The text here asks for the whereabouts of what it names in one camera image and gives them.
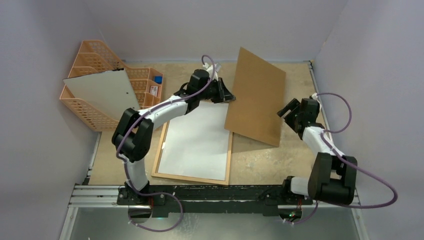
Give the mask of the brown frame backing board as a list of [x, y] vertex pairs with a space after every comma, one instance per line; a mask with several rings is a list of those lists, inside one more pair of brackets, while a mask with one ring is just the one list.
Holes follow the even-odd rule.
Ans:
[[224, 128], [241, 136], [279, 147], [286, 72], [241, 47]]

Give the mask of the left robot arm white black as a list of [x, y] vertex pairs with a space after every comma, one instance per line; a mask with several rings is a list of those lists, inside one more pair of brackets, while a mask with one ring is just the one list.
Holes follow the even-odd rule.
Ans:
[[126, 109], [112, 135], [116, 157], [122, 161], [126, 176], [125, 186], [129, 197], [138, 205], [146, 203], [151, 196], [144, 158], [150, 150], [154, 130], [166, 122], [189, 114], [201, 101], [226, 104], [236, 100], [221, 77], [209, 71], [196, 69], [188, 82], [183, 83], [171, 97], [152, 107]]

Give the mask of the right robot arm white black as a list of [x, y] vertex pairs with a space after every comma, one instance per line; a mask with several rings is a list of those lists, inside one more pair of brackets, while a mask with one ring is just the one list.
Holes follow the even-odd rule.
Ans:
[[315, 154], [309, 178], [287, 177], [289, 185], [281, 189], [280, 196], [288, 204], [300, 196], [337, 205], [353, 202], [358, 164], [345, 155], [325, 135], [325, 127], [317, 122], [320, 103], [312, 98], [292, 99], [277, 114], [307, 144]]

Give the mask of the blue small item in organizer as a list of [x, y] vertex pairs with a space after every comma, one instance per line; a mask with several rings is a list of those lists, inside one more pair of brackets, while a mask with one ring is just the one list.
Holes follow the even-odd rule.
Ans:
[[162, 82], [163, 82], [163, 76], [157, 75], [157, 76], [154, 77], [153, 80], [157, 84], [162, 84]]

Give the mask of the red white small box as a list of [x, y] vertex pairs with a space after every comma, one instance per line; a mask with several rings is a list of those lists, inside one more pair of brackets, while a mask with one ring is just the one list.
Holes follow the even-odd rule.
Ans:
[[159, 87], [158, 87], [158, 86], [156, 86], [156, 85], [152, 85], [152, 86], [150, 86], [149, 93], [150, 93], [151, 95], [153, 95], [153, 96], [157, 97], [157, 96], [158, 96], [158, 93], [159, 93]]

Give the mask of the white board in organizer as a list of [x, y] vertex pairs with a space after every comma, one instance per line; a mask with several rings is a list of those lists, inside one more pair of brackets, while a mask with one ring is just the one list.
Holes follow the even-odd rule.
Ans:
[[114, 120], [119, 120], [127, 109], [141, 109], [123, 68], [65, 78], [63, 82], [76, 98]]

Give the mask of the orange plastic file organizer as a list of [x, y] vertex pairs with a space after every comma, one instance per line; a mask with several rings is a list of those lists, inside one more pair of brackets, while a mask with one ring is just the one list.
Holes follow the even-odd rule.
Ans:
[[[150, 108], [162, 101], [164, 74], [151, 67], [126, 65], [101, 40], [82, 41], [68, 76], [80, 77], [118, 69], [126, 71], [141, 109]], [[162, 84], [154, 82], [155, 76], [163, 76]], [[157, 97], [150, 94], [150, 86], [159, 87]], [[85, 100], [75, 97], [67, 86], [63, 87], [59, 99], [95, 132], [114, 130], [119, 122]]]

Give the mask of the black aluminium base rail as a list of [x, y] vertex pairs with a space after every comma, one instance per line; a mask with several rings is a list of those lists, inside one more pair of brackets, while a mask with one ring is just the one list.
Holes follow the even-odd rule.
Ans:
[[132, 218], [167, 218], [169, 214], [260, 214], [287, 217], [289, 210], [314, 208], [315, 201], [272, 185], [150, 185], [141, 196], [123, 185], [77, 185], [69, 207], [127, 210]]

